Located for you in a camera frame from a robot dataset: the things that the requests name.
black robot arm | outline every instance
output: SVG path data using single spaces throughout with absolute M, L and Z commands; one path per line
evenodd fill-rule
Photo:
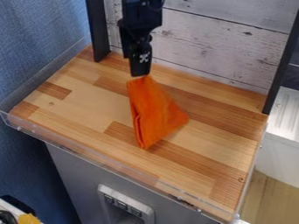
M 164 0 L 122 0 L 123 18 L 118 21 L 124 58 L 132 76 L 150 73 L 150 32 L 162 25 Z

white wooden panel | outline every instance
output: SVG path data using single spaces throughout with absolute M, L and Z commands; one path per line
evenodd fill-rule
M 121 0 L 115 0 L 115 6 L 120 5 Z M 164 8 L 289 33 L 299 8 L 299 1 L 166 0 Z
M 119 4 L 115 13 L 116 20 L 122 16 Z M 220 76 L 266 91 L 288 38 L 275 31 L 174 10 L 163 11 L 163 27 L 153 36 L 154 56 L 159 60 L 198 70 L 198 75 L 204 72 L 208 78 Z
M 111 50 L 113 52 L 122 53 L 122 49 L 120 47 L 111 46 Z M 262 87 L 255 87 L 255 86 L 251 86 L 249 84 L 239 82 L 239 81 L 236 81 L 236 80 L 230 80 L 230 79 L 227 79 L 227 78 L 224 78 L 224 77 L 221 77 L 221 76 L 217 76 L 217 75 L 210 75 L 208 73 L 203 73 L 203 72 L 200 72 L 198 70 L 191 69 L 189 67 L 176 65 L 176 64 L 173 64 L 171 62 L 164 61 L 164 60 L 161 60 L 161 59 L 154 58 L 153 63 L 157 63 L 157 64 L 164 65 L 164 66 L 167 66 L 167 67 L 172 67 L 172 68 L 175 68 L 177 70 L 185 71 L 189 74 L 195 74 L 195 75 L 198 75 L 198 76 L 201 76 L 201 77 L 205 77 L 209 80 L 225 83 L 225 84 L 233 86 L 233 87 L 251 90 L 251 91 L 261 93 L 261 94 L 264 94 L 264 95 L 266 95 L 268 93 L 268 91 L 265 88 L 262 88 Z

wood plank pattern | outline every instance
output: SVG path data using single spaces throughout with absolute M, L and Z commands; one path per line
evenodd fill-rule
M 251 224 L 298 223 L 299 189 L 254 171 L 240 217 Z
M 113 17 L 110 27 L 115 27 L 118 37 L 116 21 L 122 10 L 120 1 L 115 5 L 108 15 Z M 179 65 L 183 71 L 265 94 L 287 38 L 285 33 L 167 8 L 163 26 L 154 30 L 152 45 L 158 63 Z M 111 45 L 122 47 L 118 38 Z
M 154 65 L 153 78 L 191 120 L 141 150 L 126 90 L 128 62 L 115 53 L 101 63 L 91 57 L 88 47 L 11 113 L 49 141 L 230 221 L 267 120 L 265 96 Z
M 110 17 L 115 5 L 119 7 L 120 3 L 120 0 L 105 1 L 110 7 L 107 7 Z M 296 0 L 288 0 L 287 3 L 283 0 L 172 0 L 166 1 L 164 8 L 289 33 L 299 3 Z
M 37 90 L 60 100 L 64 100 L 70 93 L 72 93 L 72 90 L 57 86 L 48 81 L 45 81 Z

folded orange towel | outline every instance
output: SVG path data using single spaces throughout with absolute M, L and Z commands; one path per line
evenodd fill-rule
M 127 83 L 137 142 L 149 148 L 187 123 L 186 113 L 148 75 Z

